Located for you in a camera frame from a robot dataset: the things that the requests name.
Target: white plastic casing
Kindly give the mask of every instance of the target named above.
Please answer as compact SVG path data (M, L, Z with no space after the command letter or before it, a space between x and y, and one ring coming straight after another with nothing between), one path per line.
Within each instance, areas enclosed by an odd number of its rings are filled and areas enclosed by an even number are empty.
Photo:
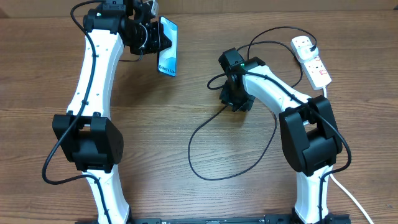
M314 90L320 90L324 86L327 86L329 83L331 83L330 75L318 55L319 52L317 52L314 57L308 58L306 60L302 60L300 58L300 53L307 51L313 46L311 40L307 36L293 38L290 45L292 46L293 51L296 53L297 60L299 60L301 63L304 72Z
M268 75L270 78L279 82L287 91L295 95L300 101L306 103L307 99L311 98L308 95L302 94L276 77L267 65L257 66L249 70L249 72L258 73L260 75ZM254 75L244 75L243 85L247 93L255 96L263 102L274 114L285 111L286 108L296 108L300 106L299 103L292 100L285 92L283 92L277 85L269 80Z
M302 172L297 173L297 201L294 205L294 210L304 223L319 222L320 177L331 171L332 168L333 166L325 166L315 171L310 177L307 177ZM322 219L329 214L326 204L328 180L329 176L326 176L322 189Z
M103 170L87 170L83 174L94 175L99 179L99 182L104 193L105 204L113 223L126 223L129 218L129 204L124 199L122 186L120 184L119 166L114 165L112 171L106 174ZM98 223L108 224L108 219L104 214L104 207L102 206L100 192L94 180L87 178L93 192L95 204L98 209Z
M110 100L114 73L123 53L123 41L119 34L111 34L109 30L93 30L89 33L97 54L95 74L88 96L88 105L82 116L92 116L94 112L101 113L101 117L110 119ZM67 111L73 111L77 115L81 107L81 101L86 93L88 80L90 79L93 64L93 51L86 37L86 53L81 68L79 83L76 88L72 102Z

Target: white power strip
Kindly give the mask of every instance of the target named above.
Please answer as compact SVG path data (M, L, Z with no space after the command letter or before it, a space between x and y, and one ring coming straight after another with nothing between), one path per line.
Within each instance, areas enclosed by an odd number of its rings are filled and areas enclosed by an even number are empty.
M318 47L313 52L309 50L313 47L310 38L307 36L295 37L290 45L314 90L320 90L331 83L330 75L318 55Z

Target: wood plank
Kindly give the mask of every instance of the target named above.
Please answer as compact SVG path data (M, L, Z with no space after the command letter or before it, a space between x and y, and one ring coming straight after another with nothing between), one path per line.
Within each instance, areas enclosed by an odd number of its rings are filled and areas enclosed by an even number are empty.
M65 17L82 0L0 0L0 18ZM398 0L161 0L160 14L393 10ZM93 6L76 11L83 16Z
M336 178L361 202L375 223L398 218L398 24L394 11L268 12L170 15L180 29L176 78L156 72L155 55L120 63L111 99L115 125L124 135L121 166L124 195L137 218L252 217L289 213L296 198L295 174L284 159L279 130L259 165L230 180L205 182L187 162L192 131L221 108L219 91L206 89L221 73L218 57L270 27L306 29L317 39L331 73L328 87L339 130L352 148L351 167ZM0 223L73 223L95 219L84 180L52 186L40 176L55 144L52 116L64 113L83 59L83 34L69 18L1 19L0 27ZM261 40L289 43L300 35L278 30ZM278 45L255 46L274 73L294 83L299 71ZM128 49L123 58L134 58ZM297 89L312 96L306 78ZM248 113L225 111L194 139L193 165L206 177L241 171L256 161L274 127L256 100ZM338 156L336 167L345 163ZM61 151L49 177L77 175ZM328 206L365 219L330 184Z

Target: beige background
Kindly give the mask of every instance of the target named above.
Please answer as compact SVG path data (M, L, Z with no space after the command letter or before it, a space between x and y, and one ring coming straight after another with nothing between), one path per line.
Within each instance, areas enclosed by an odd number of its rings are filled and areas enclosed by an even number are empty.
M2 17L64 17L83 0L0 0ZM398 0L159 0L161 14L390 10ZM82 16L90 6L76 14Z

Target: white cable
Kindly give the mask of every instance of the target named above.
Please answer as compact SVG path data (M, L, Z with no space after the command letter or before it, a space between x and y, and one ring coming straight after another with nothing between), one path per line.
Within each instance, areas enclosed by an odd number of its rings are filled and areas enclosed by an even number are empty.
M146 33L145 42L144 42L144 44L143 44L141 47L139 47L139 49L141 49L141 48L145 47L145 44L147 43L147 40L148 40L148 31L147 31L147 29L144 27L144 25L142 25L142 24L139 24L139 25L142 26L142 28L144 28L145 33Z
M322 87L322 89L323 89L323 96L324 96L325 98L328 98L328 93L327 93L327 91L326 91L326 87L324 86L324 87Z
M349 197L350 199L356 204L356 206L358 206L358 208L360 209L360 211L363 213L363 215L366 217L366 219L368 220L368 222L370 224L374 224L373 221L371 220L371 217L368 215L368 213L365 211L365 209L363 209L363 207L361 206L361 204L359 204L359 202L354 198L354 196L347 190L345 189L344 186L342 186L341 183L339 183L336 179L335 176L333 176L333 174L329 175L330 178L332 179L332 181L334 181L336 183L337 186L339 186L339 188L341 188Z

